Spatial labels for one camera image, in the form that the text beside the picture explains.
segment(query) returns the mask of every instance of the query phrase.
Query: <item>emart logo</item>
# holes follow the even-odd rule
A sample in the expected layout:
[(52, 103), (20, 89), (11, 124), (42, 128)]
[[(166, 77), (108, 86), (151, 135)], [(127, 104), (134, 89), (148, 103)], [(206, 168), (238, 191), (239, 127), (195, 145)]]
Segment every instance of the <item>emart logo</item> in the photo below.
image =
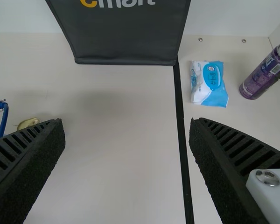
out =
[[(116, 0), (116, 7), (133, 7), (136, 4), (138, 4), (138, 6), (143, 6), (143, 1), (147, 1), (147, 4), (149, 5), (155, 5), (154, 0)], [(105, 3), (107, 3), (108, 8), (113, 8), (112, 0), (81, 0), (81, 3), (88, 8), (94, 8), (98, 4), (100, 8), (104, 8)]]

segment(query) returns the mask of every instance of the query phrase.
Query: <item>black foam pad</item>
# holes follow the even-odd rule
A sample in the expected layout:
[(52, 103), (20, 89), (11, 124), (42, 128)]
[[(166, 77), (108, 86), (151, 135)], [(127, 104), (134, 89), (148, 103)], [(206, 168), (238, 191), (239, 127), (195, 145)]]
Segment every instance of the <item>black foam pad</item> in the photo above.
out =
[(254, 169), (280, 168), (280, 151), (212, 120), (191, 121), (190, 149), (224, 224), (267, 224), (245, 184)]
[(0, 139), (0, 224), (22, 224), (65, 148), (60, 119)]

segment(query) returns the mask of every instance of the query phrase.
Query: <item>black fabric bag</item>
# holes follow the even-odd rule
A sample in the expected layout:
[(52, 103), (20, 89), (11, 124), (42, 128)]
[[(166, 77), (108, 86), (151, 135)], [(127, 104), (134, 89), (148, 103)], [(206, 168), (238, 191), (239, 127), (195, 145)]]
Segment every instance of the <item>black fabric bag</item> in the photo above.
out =
[(46, 0), (78, 64), (175, 65), (190, 0)]

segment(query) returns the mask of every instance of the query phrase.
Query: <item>spray can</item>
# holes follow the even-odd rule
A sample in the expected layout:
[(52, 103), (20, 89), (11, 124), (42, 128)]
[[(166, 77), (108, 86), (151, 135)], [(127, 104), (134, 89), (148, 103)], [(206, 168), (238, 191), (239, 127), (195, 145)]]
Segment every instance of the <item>spray can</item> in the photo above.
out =
[(257, 99), (280, 79), (280, 45), (277, 46), (240, 85), (246, 99)]

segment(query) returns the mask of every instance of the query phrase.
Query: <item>metal screw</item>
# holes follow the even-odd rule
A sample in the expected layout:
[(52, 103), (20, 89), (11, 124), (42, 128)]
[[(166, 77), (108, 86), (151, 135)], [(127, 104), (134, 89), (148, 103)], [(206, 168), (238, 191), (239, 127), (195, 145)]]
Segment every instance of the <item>metal screw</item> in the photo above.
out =
[(256, 178), (271, 187), (276, 187), (280, 185), (280, 178), (270, 170), (260, 169), (256, 172)]

